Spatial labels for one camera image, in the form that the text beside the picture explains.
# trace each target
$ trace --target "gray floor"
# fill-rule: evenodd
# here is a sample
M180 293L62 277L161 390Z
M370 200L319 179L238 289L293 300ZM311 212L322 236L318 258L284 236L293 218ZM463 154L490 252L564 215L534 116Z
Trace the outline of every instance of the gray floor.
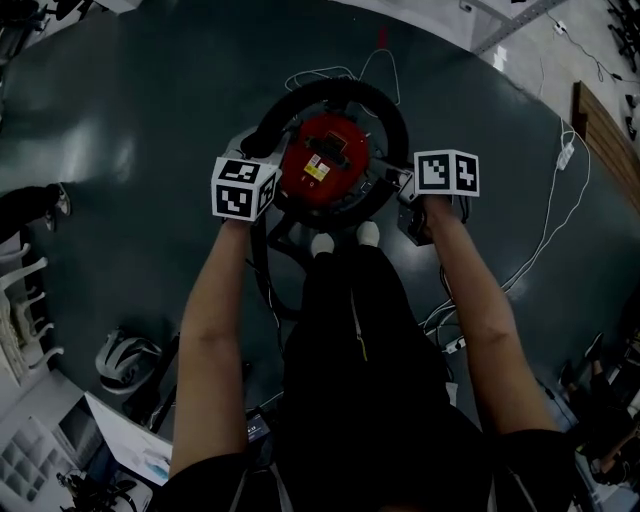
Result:
M256 124L296 71L359 70L386 26L412 150L479 155L482 197L469 230L502 282L541 235L560 121L482 60L408 25L324 0L146 2L55 34L11 63L0 137L0 190L68 181L74 215L59 231L33 226L51 342L61 370L95 389L93 358L106 333L128 326L160 344L182 310L219 222L210 214L215 158ZM388 63L368 80L392 92ZM574 204L587 172L577 149L558 178L551 225ZM395 229L397 203L375 217L418 319L444 298L432 247ZM277 215L269 213L271 220ZM511 299L536 374L552 382L597 330L613 334L640 278L640 219L592 161L580 208ZM299 301L303 275L272 258L275 286ZM247 273L242 346L254 364L249 405L280 389L275 326ZM447 332L453 337L456 332ZM451 357L459 404L477 419L465 354Z

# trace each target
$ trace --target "red machine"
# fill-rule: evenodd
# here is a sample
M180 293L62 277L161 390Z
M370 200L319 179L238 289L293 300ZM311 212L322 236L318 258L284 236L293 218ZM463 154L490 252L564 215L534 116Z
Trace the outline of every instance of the red machine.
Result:
M282 161L282 191L321 209L345 197L369 165L364 132L342 115L325 113L300 126Z

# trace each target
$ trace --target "wooden plank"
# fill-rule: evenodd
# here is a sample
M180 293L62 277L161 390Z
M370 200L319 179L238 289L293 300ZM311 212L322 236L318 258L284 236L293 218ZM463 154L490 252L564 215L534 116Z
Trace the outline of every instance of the wooden plank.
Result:
M572 124L640 213L640 158L588 87L573 85Z

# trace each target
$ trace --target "white board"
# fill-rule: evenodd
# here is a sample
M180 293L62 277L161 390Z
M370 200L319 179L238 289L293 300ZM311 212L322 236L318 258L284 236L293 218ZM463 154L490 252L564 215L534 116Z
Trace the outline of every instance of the white board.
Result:
M114 458L158 485L168 480L172 445L85 393L89 408Z

